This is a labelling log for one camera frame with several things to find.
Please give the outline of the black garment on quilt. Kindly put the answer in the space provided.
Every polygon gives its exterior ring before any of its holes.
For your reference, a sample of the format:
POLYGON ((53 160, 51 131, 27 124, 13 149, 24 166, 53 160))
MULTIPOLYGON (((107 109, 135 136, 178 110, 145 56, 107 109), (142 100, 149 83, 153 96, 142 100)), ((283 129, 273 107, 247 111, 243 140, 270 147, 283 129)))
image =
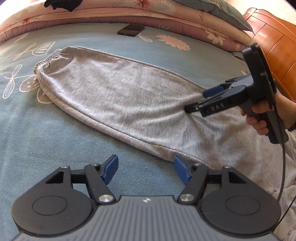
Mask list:
POLYGON ((82 0, 46 0, 44 2, 44 7, 52 7, 53 10, 65 9, 69 12, 74 11, 82 3, 82 0))

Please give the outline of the pink floral folded quilt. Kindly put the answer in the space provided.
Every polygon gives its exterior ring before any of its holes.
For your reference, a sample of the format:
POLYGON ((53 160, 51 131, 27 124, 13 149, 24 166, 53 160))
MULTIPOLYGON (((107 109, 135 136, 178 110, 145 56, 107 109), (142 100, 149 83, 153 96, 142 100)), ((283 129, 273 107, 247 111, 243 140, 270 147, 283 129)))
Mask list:
POLYGON ((240 52, 254 41, 226 21, 176 1, 82 1, 69 12, 36 1, 1 22, 1 42, 29 31, 72 23, 125 23, 158 28, 240 52))

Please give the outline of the blue floral bed sheet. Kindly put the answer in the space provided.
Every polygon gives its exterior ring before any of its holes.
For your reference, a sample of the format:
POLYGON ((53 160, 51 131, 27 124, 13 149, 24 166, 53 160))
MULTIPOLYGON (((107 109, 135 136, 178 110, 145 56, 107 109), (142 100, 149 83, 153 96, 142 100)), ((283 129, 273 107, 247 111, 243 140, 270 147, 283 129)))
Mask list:
POLYGON ((172 162, 140 151, 76 120, 48 101, 34 79, 36 63, 56 49, 81 46, 146 62, 204 88, 248 72, 214 45, 156 28, 140 37, 117 34, 123 24, 82 23, 35 30, 1 43, 1 240, 18 229, 13 202, 61 165, 73 169, 119 157, 115 195, 178 195, 172 162))

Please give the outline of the orange wooden headboard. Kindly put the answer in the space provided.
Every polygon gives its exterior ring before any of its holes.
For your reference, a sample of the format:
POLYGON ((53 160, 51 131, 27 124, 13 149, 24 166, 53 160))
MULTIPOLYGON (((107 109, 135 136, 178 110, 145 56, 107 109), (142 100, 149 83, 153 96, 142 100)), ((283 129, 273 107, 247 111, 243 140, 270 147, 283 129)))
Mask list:
POLYGON ((267 59, 279 91, 295 101, 295 24, 282 20, 263 9, 249 8, 244 14, 267 59))

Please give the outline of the black smartphone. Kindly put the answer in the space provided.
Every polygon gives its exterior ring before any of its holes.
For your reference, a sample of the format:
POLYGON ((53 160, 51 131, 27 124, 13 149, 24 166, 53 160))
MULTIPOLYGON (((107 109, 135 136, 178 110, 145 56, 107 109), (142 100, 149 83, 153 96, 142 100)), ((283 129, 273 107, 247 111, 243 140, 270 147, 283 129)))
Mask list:
POLYGON ((145 26, 142 25, 136 25, 136 24, 129 24, 119 30, 117 32, 118 35, 123 35, 123 36, 129 36, 129 37, 135 37, 138 35, 141 31, 145 29, 145 26))

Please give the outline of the grey sweatpants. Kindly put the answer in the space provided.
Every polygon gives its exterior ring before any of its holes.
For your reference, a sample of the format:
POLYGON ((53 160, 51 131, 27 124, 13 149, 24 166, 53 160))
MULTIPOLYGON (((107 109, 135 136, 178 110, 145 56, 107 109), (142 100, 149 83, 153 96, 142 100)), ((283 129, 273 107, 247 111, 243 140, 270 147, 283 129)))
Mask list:
POLYGON ((135 148, 172 161, 231 165, 273 197, 287 215, 275 233, 295 240, 295 133, 273 145, 231 108, 208 117, 186 114, 202 87, 148 63, 83 47, 58 49, 34 73, 45 94, 77 120, 135 148))

